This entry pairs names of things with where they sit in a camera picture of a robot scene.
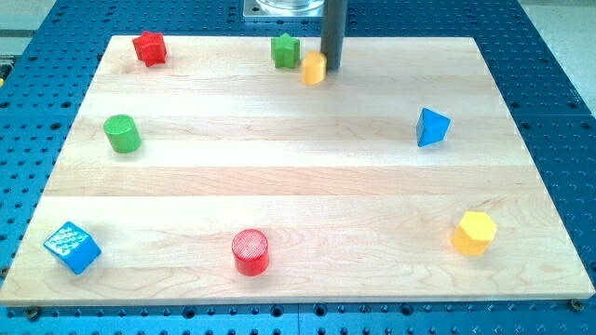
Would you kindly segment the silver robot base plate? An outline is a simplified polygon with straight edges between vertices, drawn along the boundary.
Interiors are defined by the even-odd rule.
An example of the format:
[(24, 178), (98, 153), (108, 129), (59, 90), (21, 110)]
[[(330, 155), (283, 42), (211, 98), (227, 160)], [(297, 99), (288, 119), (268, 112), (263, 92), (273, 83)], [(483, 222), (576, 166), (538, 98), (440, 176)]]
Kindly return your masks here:
[(324, 0), (243, 0), (243, 17), (320, 17), (324, 3)]

